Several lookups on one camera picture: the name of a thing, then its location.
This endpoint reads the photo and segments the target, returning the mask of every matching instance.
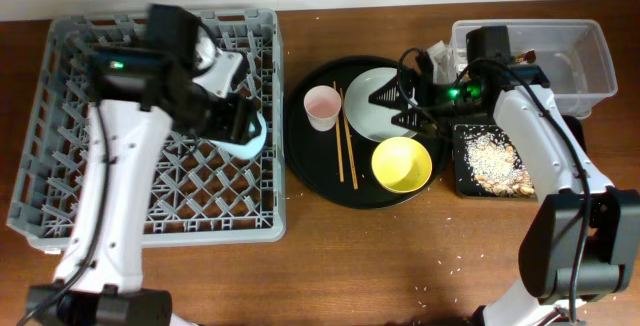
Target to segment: white plate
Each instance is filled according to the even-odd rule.
[[[344,110],[351,126],[371,141],[382,142],[391,137],[413,137],[415,132],[391,124],[391,117],[400,113],[369,103],[369,95],[396,75],[396,69],[380,67],[356,77],[344,96]]]

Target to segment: wooden table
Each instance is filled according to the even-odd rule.
[[[339,57],[396,59],[410,46],[448,42],[460,19],[595,19],[607,38],[619,91],[584,122],[587,148],[619,188],[640,189],[638,10],[640,0],[579,0],[280,12],[286,90]],[[49,283],[60,259],[30,248],[4,226],[47,27],[46,21],[0,24],[3,325],[19,319],[28,286]],[[207,325],[424,324],[468,316],[519,277],[518,247],[537,204],[462,200],[453,181],[449,166],[430,191],[366,212],[323,200],[287,172],[282,240],[145,250],[144,286],[170,291],[176,312]],[[638,324],[639,304],[636,268],[625,293],[587,305],[579,315],[590,325]]]

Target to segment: plastic crate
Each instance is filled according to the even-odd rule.
[[[618,91],[607,41],[593,20],[458,21],[449,44],[449,82],[467,65],[467,33],[495,25],[507,26],[512,54],[535,50],[563,115],[584,119],[595,104]]]
[[[221,48],[249,56],[251,74],[233,92],[257,100],[267,121],[267,144],[246,161],[206,140],[172,132],[157,165],[142,245],[276,241],[286,224],[283,55],[276,14],[192,12],[212,29]],[[37,249],[62,251],[74,226],[87,156],[87,52],[94,45],[139,39],[145,17],[77,16],[51,24],[7,220]],[[186,151],[196,141],[191,155]]]

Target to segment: black tray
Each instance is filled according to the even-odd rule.
[[[575,136],[578,144],[582,149],[587,152],[584,141],[584,133],[582,132],[582,124],[578,119],[573,116],[562,116],[565,123]],[[469,163],[465,161],[464,157],[467,154],[466,141],[464,140],[464,131],[469,131],[469,128],[486,126],[484,131],[499,135],[505,141],[509,141],[509,138],[502,132],[502,130],[496,126],[496,123],[488,117],[477,117],[460,120],[453,126],[453,162],[456,175],[456,193],[462,198],[478,198],[478,199],[498,199],[498,200],[529,200],[535,201],[535,197],[500,197],[491,192],[486,191],[482,186],[479,186],[476,181],[472,180],[471,170],[469,169]]]
[[[340,132],[342,140],[342,164],[344,182],[338,176],[338,154],[336,132],[331,129],[318,132],[309,124],[304,111],[304,95],[317,85],[332,86],[336,81],[343,93],[361,73],[378,67],[397,67],[395,61],[372,56],[354,56],[332,61],[309,74],[293,91],[285,102],[284,151],[285,160],[296,176],[311,190],[325,199],[351,208],[375,209],[404,202],[426,188],[442,172],[450,142],[415,136],[422,143],[433,162],[431,178],[418,191],[395,194],[385,190],[373,175],[371,156],[379,143],[366,139],[350,128],[351,143],[358,174],[358,190],[353,189],[349,154],[345,141],[344,120],[340,112]]]

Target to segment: clear plastic bin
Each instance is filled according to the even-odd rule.
[[[496,25],[508,27],[512,54],[535,50],[562,114],[586,118],[593,105],[618,91],[607,42],[593,20],[458,21],[449,44],[449,82],[467,65],[467,33]]]

